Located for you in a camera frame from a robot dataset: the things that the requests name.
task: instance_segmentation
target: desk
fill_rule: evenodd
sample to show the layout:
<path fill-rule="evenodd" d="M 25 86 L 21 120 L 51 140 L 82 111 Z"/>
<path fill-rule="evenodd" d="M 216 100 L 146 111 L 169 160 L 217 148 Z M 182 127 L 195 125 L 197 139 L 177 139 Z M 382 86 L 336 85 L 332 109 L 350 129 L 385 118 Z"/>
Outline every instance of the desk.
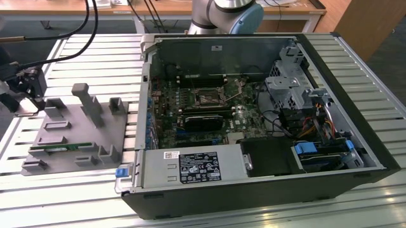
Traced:
<path fill-rule="evenodd" d="M 393 154 L 402 171 L 365 184 L 334 199 L 225 211 L 163 220 L 142 220 L 115 192 L 115 169 L 22 176 L 22 163 L 43 122 L 15 118 L 0 142 L 2 227 L 65 228 L 361 228 L 394 227 L 406 222 L 406 108 L 342 38 L 306 34 L 354 104 Z M 58 40 L 49 58 L 77 53 L 90 35 Z M 107 102 L 130 102 L 123 163 L 135 160 L 138 101 L 142 82 L 141 35 L 98 34 L 82 56 L 45 66 L 46 97 L 79 104 L 74 83 L 89 83 L 89 93 Z M 322 79 L 313 68 L 320 87 Z"/>
<path fill-rule="evenodd" d="M 281 8 L 282 20 L 306 20 L 304 32 L 313 32 L 326 10 L 317 9 L 309 0 L 300 3 L 301 6 Z M 159 0 L 154 5 L 162 19 L 191 20 L 191 1 Z M 145 2 L 134 0 L 134 6 L 142 20 L 151 20 Z M 7 20 L 83 20 L 86 6 L 83 0 L 0 0 L 0 14 Z M 99 15 L 101 20 L 134 20 L 138 33 L 146 33 L 130 6 L 101 9 Z M 265 7 L 265 20 L 280 20 L 278 7 Z"/>

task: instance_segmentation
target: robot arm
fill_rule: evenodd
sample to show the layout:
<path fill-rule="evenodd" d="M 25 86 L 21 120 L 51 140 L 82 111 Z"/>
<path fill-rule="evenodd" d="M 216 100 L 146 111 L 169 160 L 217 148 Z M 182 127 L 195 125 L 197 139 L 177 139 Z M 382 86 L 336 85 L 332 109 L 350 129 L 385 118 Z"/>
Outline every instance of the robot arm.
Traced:
<path fill-rule="evenodd" d="M 189 34 L 254 33 L 264 14 L 256 0 L 195 0 Z"/>
<path fill-rule="evenodd" d="M 45 109 L 46 90 L 46 77 L 41 66 L 25 70 L 19 69 L 18 63 L 0 66 L 0 102 L 18 116 L 34 115 Z M 23 100 L 17 99 L 11 93 L 22 96 Z"/>

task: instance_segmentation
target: blue latch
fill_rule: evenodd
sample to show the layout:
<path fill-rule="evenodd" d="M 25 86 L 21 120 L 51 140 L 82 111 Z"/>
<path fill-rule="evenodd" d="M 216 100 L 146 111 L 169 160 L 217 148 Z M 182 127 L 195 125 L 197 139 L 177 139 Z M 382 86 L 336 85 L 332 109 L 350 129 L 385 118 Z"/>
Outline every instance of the blue latch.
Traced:
<path fill-rule="evenodd" d="M 313 142 L 301 142 L 294 146 L 294 149 L 297 150 L 297 154 L 318 152 L 317 146 Z"/>
<path fill-rule="evenodd" d="M 115 177 L 127 177 L 129 176 L 129 169 L 121 168 L 115 170 Z"/>
<path fill-rule="evenodd" d="M 356 148 L 352 140 L 346 140 L 345 144 L 348 144 L 350 151 Z"/>

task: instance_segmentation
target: motherboard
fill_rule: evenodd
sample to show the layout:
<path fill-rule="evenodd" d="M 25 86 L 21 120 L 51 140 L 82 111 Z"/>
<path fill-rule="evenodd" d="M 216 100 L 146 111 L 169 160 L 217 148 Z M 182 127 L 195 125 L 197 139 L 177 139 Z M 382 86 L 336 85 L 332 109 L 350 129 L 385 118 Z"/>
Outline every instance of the motherboard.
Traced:
<path fill-rule="evenodd" d="M 265 137 L 256 104 L 257 82 L 246 76 L 178 76 L 153 81 L 159 148 L 236 144 Z"/>

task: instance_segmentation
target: sticker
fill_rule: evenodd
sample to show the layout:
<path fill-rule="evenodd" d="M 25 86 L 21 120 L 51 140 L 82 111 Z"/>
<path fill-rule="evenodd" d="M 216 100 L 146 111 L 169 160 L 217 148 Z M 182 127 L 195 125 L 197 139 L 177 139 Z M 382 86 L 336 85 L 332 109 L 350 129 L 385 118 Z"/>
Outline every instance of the sticker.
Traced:
<path fill-rule="evenodd" d="M 221 166 L 217 152 L 179 155 L 181 182 L 183 184 L 221 181 Z"/>
<path fill-rule="evenodd" d="M 165 152 L 165 159 L 179 158 L 179 151 Z"/>
<path fill-rule="evenodd" d="M 61 148 L 53 148 L 53 149 L 46 149 L 47 152 L 58 152 L 58 151 L 67 151 L 69 149 L 65 147 Z"/>
<path fill-rule="evenodd" d="M 131 14 L 131 11 L 114 11 L 114 13 Z"/>
<path fill-rule="evenodd" d="M 224 46 L 212 46 L 212 51 L 222 51 Z"/>

